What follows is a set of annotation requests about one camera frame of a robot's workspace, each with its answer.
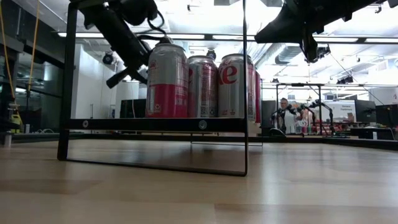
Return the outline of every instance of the light wood surface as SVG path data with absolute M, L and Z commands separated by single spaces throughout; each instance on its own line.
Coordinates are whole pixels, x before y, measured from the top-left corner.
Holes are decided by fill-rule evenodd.
M 234 163 L 243 148 L 105 140 L 70 147 L 77 159 L 223 169 L 241 168 Z M 56 155 L 57 142 L 0 148 L 1 224 L 398 223 L 398 154 L 390 151 L 265 144 L 250 148 L 247 177 L 59 162 Z

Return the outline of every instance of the soda can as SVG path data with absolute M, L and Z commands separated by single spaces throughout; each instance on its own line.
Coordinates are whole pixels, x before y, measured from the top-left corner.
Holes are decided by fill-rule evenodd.
M 182 47 L 159 44 L 153 49 L 147 86 L 146 117 L 188 116 L 188 59 Z
M 243 82 L 243 54 L 230 54 L 223 57 L 218 69 L 218 116 L 220 118 L 244 117 L 244 85 L 247 85 L 248 119 L 256 117 L 256 70 L 248 56 L 247 83 Z
M 261 123 L 261 77 L 256 71 L 256 123 Z
M 217 117 L 217 75 L 214 59 L 192 56 L 189 61 L 188 117 Z

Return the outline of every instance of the window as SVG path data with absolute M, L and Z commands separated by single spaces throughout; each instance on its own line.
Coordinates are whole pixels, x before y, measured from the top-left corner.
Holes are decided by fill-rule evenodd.
M 17 88 L 16 103 L 20 105 L 22 122 L 30 125 L 31 133 L 44 129 L 58 132 L 61 98 L 31 91 L 28 105 L 26 90 Z
M 28 53 L 19 54 L 19 66 L 17 73 L 17 86 L 27 88 L 30 77 L 30 65 L 32 56 Z M 63 69 L 51 63 L 35 58 L 31 79 L 31 90 L 37 90 L 51 95 L 62 95 Z

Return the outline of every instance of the white shirt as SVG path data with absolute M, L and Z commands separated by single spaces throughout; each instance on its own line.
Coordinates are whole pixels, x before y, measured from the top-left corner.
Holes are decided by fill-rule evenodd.
M 295 134 L 296 133 L 296 118 L 300 116 L 299 112 L 296 114 L 292 114 L 288 110 L 285 111 L 285 126 L 286 126 L 286 134 Z M 277 121 L 275 120 L 275 128 L 278 128 Z M 282 127 L 281 118 L 279 120 L 279 126 Z

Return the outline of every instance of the desk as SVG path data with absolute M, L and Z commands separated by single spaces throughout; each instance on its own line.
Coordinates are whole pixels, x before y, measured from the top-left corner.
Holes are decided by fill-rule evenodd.
M 351 135 L 358 136 L 360 139 L 396 139 L 396 131 L 391 128 L 351 128 Z

